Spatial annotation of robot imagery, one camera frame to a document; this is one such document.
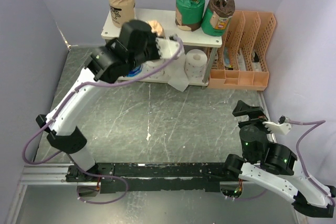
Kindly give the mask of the blue Tempo roll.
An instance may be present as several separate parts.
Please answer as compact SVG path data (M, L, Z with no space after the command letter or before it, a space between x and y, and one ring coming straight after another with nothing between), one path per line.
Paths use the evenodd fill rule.
M142 65L137 66L136 68L134 68L133 70L131 70L129 72L129 74L127 75L127 77L135 77L137 75L139 75L142 72Z

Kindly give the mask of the white roll pink dots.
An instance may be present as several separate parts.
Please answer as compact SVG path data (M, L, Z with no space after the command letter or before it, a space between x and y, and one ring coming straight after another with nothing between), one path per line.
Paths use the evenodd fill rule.
M206 53L199 49L192 49L186 54L184 71L189 79L202 78L206 64Z
M147 61L143 64L143 72L144 74L153 72L154 70L157 70L165 63L165 60L153 60L153 61ZM158 79L164 76L164 69L161 69L160 71L152 74L149 76L149 78L152 79Z

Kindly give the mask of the green brown roll orange label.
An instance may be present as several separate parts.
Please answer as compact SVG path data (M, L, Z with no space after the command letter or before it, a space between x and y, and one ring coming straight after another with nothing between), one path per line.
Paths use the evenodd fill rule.
M201 24L202 31L210 36L221 37L234 12L234 0L209 0Z

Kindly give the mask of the plain white toilet roll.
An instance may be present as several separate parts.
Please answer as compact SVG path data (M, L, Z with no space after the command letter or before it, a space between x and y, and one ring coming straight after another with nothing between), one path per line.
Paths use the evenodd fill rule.
M184 70L185 60L186 55L182 54L165 68L168 84L181 92L185 91L189 85L189 80Z

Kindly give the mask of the beige roll cloud print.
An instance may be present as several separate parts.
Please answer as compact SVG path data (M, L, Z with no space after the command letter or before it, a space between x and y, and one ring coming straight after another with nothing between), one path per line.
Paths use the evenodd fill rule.
M164 28L157 20L149 20L147 23L151 26L152 33L160 38L165 38Z

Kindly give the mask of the beige roll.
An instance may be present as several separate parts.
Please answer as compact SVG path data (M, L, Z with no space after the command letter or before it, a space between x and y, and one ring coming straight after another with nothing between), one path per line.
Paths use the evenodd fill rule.
M124 23L135 19L135 0L109 0L109 6L116 27L121 28Z

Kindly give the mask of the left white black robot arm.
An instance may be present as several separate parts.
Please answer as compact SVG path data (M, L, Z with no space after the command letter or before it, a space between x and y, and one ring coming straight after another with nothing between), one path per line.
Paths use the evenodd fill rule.
M47 115L36 117L39 127L48 134L49 144L66 153L80 167L79 175L87 182L97 178L98 166L77 126L79 118L107 85L143 63L160 58L157 38L149 22L132 19L124 23L117 38L92 51L58 106Z

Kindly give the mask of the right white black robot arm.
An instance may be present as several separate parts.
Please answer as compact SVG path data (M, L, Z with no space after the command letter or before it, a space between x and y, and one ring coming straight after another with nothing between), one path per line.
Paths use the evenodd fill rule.
M278 123L268 120L260 106L239 100L232 112L234 117L248 116L239 122L242 157L230 154L223 167L223 176L230 181L241 179L272 191L294 207L295 211L311 218L332 218L335 210L335 187L327 186L312 176L299 151L269 141L269 134L286 135L292 121L281 116Z

